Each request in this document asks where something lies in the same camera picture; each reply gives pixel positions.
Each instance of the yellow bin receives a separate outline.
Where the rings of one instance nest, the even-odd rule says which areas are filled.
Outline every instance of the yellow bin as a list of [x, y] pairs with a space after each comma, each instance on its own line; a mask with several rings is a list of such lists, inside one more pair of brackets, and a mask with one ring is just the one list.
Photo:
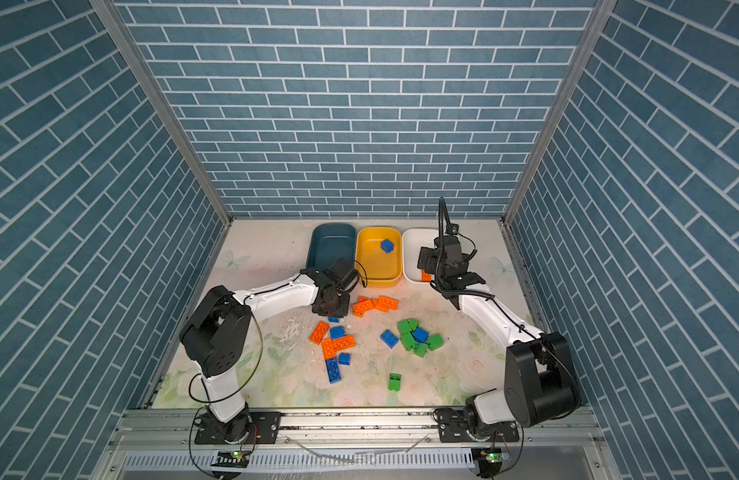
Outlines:
[[[393, 242], [393, 251], [387, 254], [380, 248], [385, 239]], [[402, 277], [402, 234], [390, 226], [367, 226], [356, 237], [356, 260], [367, 271], [367, 286], [388, 288]]]

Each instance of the wall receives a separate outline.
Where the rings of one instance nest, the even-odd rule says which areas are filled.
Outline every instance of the wall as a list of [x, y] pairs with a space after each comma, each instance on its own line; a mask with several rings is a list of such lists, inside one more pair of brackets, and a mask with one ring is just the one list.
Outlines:
[[228, 3], [117, 5], [234, 215], [497, 217], [594, 0]]
[[87, 1], [0, 1], [0, 477], [92, 472], [220, 229]]
[[621, 473], [739, 479], [739, 2], [617, 3], [515, 232]]

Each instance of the black mounting plate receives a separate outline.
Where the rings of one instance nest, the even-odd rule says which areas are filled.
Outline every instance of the black mounting plate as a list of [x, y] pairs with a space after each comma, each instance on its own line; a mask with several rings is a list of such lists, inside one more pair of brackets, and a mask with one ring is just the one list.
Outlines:
[[[250, 432], [258, 428], [257, 443], [260, 445], [270, 445], [276, 443], [279, 435], [279, 424], [281, 422], [281, 412], [250, 412], [252, 422], [250, 423]], [[205, 412], [196, 418], [196, 437], [194, 442], [196, 445], [224, 445], [228, 446], [224, 440], [220, 430], [216, 427], [218, 420], [210, 412]], [[251, 439], [244, 441], [245, 447], [252, 447]]]
[[[437, 408], [433, 419], [439, 424], [439, 441], [441, 443], [487, 442], [491, 438], [479, 439], [471, 436], [463, 416], [462, 408]], [[515, 422], [499, 422], [494, 424], [499, 440], [518, 442], [518, 430]]]

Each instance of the robotic arm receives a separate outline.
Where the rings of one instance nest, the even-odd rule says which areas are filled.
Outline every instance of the robotic arm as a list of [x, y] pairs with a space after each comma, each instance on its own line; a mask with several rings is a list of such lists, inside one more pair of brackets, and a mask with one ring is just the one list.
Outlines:
[[[477, 321], [506, 351], [504, 389], [466, 400], [469, 432], [476, 438], [488, 438], [501, 422], [516, 421], [529, 427], [574, 411], [581, 397], [567, 341], [559, 333], [546, 334], [519, 318], [495, 298], [479, 275], [468, 271], [476, 249], [468, 255], [461, 252], [458, 229], [450, 223], [441, 198], [439, 237], [435, 248], [420, 249], [418, 268], [432, 275], [434, 290]], [[216, 286], [204, 297], [183, 328], [181, 341], [202, 371], [215, 429], [225, 442], [239, 442], [249, 432], [249, 408], [234, 366], [241, 357], [250, 320], [257, 324], [307, 305], [320, 316], [343, 317], [359, 280], [353, 264], [341, 259], [326, 271], [304, 269], [293, 278], [251, 290], [231, 292]], [[537, 363], [545, 371], [538, 372]]]

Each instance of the plastic tray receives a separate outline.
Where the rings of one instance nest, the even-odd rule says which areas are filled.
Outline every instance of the plastic tray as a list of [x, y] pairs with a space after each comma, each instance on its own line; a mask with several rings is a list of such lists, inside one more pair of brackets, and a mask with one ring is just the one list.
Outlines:
[[[386, 238], [393, 242], [393, 251], [390, 254], [380, 248], [380, 242]], [[389, 226], [363, 228], [356, 240], [356, 260], [367, 271], [367, 286], [394, 286], [402, 277], [402, 235]]]
[[412, 286], [428, 286], [428, 282], [422, 281], [422, 274], [417, 267], [420, 256], [420, 247], [433, 248], [433, 239], [439, 235], [436, 228], [410, 228], [402, 235], [402, 254], [404, 266], [404, 278]]
[[330, 268], [339, 258], [345, 258], [351, 265], [356, 258], [356, 228], [348, 224], [319, 225], [311, 234], [306, 267], [320, 270]]

